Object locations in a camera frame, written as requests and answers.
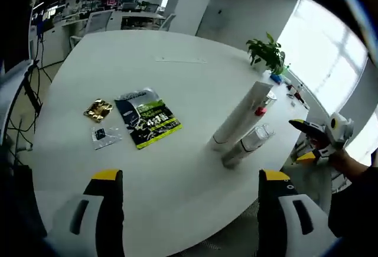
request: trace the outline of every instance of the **red cap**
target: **red cap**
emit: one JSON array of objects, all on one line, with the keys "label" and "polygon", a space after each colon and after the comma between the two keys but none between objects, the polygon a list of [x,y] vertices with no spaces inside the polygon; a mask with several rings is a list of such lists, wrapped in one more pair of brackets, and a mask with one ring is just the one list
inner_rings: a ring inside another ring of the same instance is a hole
[{"label": "red cap", "polygon": [[266,108],[259,107],[255,111],[255,115],[257,116],[263,116],[266,112]]}]

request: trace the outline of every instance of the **green leaves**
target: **green leaves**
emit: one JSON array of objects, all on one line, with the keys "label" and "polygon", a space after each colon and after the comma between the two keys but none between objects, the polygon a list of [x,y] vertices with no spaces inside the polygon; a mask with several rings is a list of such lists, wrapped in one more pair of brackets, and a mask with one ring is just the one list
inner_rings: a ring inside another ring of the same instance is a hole
[{"label": "green leaves", "polygon": [[255,38],[247,41],[248,53],[252,58],[250,64],[254,65],[264,59],[272,73],[279,75],[287,69],[287,66],[284,65],[285,53],[280,51],[281,45],[274,42],[269,33],[266,33],[266,36],[269,39],[268,43],[263,43]]}]

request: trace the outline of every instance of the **gold foil packet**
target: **gold foil packet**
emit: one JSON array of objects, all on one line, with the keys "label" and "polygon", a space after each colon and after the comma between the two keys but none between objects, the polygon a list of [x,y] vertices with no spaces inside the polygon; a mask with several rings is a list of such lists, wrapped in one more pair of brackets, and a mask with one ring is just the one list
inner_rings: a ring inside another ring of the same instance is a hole
[{"label": "gold foil packet", "polygon": [[88,116],[92,120],[100,123],[106,115],[112,111],[113,106],[110,103],[105,102],[102,99],[96,99],[94,103],[84,111],[84,115]]}]

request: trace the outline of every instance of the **ceiling light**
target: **ceiling light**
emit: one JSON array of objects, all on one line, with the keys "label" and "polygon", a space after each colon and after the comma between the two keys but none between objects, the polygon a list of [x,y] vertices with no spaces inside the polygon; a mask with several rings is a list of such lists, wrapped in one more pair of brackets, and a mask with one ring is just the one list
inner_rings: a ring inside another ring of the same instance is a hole
[{"label": "ceiling light", "polygon": [[44,2],[39,3],[37,6],[33,8],[33,10],[37,9],[39,6],[41,6]]}]

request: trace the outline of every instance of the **clear plastic bag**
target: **clear plastic bag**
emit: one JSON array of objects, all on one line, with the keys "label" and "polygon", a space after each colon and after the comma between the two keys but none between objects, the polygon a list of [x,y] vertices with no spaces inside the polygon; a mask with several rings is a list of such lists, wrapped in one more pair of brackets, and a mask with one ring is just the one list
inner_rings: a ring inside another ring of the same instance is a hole
[{"label": "clear plastic bag", "polygon": [[118,128],[104,128],[103,126],[92,128],[92,141],[94,149],[101,149],[122,140]]}]

